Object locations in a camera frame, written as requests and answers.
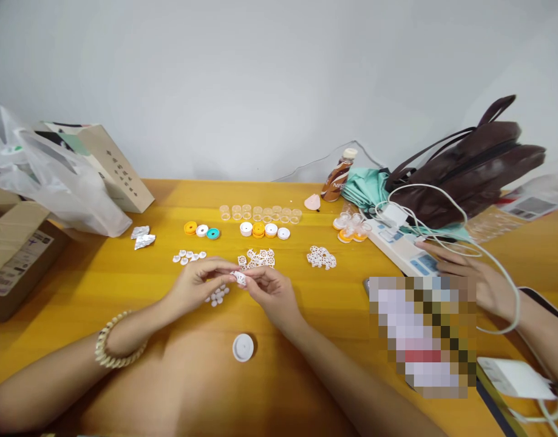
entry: brown leather bag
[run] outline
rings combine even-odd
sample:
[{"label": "brown leather bag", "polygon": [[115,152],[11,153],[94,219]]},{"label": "brown leather bag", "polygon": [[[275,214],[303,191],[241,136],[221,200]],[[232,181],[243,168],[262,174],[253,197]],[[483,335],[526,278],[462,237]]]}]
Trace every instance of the brown leather bag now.
[{"label": "brown leather bag", "polygon": [[[460,130],[425,148],[400,164],[390,175],[386,190],[424,183],[445,190],[475,217],[501,196],[501,188],[544,162],[546,149],[517,142],[522,133],[513,121],[495,121],[515,100],[515,95],[496,100],[485,112],[477,127]],[[443,145],[419,169],[407,165],[434,146]],[[463,215],[438,190],[407,187],[394,193],[390,200],[410,208],[432,229],[463,221]]]}]

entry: cardboard box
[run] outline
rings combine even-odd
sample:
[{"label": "cardboard box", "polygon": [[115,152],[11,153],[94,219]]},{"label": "cardboard box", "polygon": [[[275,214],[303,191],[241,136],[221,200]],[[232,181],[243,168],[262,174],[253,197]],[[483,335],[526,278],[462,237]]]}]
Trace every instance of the cardboard box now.
[{"label": "cardboard box", "polygon": [[0,322],[15,313],[70,241],[48,214],[0,189]]},{"label": "cardboard box", "polygon": [[103,178],[109,196],[123,211],[142,213],[155,200],[100,124],[42,122],[35,130],[91,163]]}]

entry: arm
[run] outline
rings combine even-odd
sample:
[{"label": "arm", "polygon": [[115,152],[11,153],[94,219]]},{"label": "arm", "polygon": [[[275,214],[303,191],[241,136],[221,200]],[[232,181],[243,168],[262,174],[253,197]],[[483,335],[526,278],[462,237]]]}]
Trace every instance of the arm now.
[{"label": "arm", "polygon": [[247,289],[272,323],[302,353],[364,436],[444,436],[419,409],[375,378],[301,316],[290,281],[269,267],[245,271]]},{"label": "arm", "polygon": [[[451,275],[471,277],[477,286],[477,305],[509,323],[514,320],[514,291],[490,266],[428,243],[417,246],[442,259],[437,268]],[[558,317],[520,292],[520,323],[517,330],[558,379]]]},{"label": "arm", "polygon": [[[216,288],[234,282],[236,278],[228,273],[237,269],[218,258],[190,263],[162,300],[114,326],[108,352],[130,355],[156,331],[196,309]],[[59,349],[4,381],[0,385],[0,433],[41,429],[111,372],[95,362],[97,336],[91,334]]]}]

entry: hand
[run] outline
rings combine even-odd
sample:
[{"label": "hand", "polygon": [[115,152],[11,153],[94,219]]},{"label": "hand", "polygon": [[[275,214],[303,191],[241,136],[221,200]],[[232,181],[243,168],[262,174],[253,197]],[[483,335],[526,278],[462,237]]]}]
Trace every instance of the hand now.
[{"label": "hand", "polygon": [[188,263],[162,302],[177,319],[203,304],[216,288],[235,282],[236,278],[230,274],[235,270],[240,267],[219,257]]},{"label": "hand", "polygon": [[267,317],[284,335],[305,325],[291,280],[268,266],[243,272],[247,277],[248,294],[265,310]]},{"label": "hand", "polygon": [[445,248],[424,242],[416,246],[437,255],[442,261],[437,269],[451,275],[473,278],[477,289],[477,305],[510,322],[515,316],[515,297],[509,282],[487,264],[464,257]]}]

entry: pearl bracelet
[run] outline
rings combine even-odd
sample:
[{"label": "pearl bracelet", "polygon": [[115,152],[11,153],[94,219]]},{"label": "pearl bracelet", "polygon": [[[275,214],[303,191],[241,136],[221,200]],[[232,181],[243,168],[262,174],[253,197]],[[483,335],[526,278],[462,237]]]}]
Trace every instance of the pearl bracelet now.
[{"label": "pearl bracelet", "polygon": [[107,323],[107,325],[98,333],[97,348],[95,349],[95,355],[97,356],[97,358],[95,359],[95,361],[98,361],[101,366],[107,368],[121,368],[128,366],[129,364],[135,362],[147,347],[147,342],[145,342],[139,349],[137,349],[137,351],[124,358],[115,358],[106,353],[107,338],[109,336],[109,333],[111,332],[111,329],[113,329],[113,327],[117,323],[130,315],[132,312],[133,311],[131,310],[125,311],[124,313],[119,314],[117,317],[113,317],[113,319],[109,323]]}]

